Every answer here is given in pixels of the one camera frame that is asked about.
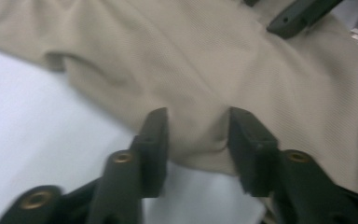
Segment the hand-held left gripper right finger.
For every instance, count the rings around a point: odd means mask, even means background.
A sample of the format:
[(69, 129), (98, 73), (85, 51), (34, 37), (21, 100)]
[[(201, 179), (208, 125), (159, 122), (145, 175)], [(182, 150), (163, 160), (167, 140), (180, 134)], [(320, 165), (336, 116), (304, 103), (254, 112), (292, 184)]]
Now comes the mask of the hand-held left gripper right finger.
[(268, 197), (278, 155), (274, 135), (253, 113), (231, 107), (227, 148), (244, 192)]

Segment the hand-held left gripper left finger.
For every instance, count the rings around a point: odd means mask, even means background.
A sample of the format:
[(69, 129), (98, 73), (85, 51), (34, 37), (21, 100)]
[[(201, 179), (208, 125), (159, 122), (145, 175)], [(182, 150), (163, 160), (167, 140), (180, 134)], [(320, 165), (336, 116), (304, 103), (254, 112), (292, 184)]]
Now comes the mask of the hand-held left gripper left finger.
[(168, 109), (162, 107), (147, 114), (131, 143), (131, 150), (140, 155), (143, 198), (157, 198), (160, 195), (167, 175), (168, 149)]

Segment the beige garment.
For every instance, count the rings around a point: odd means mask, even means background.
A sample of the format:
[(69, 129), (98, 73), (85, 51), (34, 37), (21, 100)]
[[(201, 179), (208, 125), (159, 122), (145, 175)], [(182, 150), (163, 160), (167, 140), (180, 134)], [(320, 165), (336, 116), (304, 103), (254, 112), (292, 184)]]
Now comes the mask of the beige garment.
[(292, 1), (0, 0), (0, 50), (65, 72), (133, 129), (167, 108), (177, 163), (232, 174), (236, 106), (358, 192), (358, 45), (333, 16), (269, 33)]

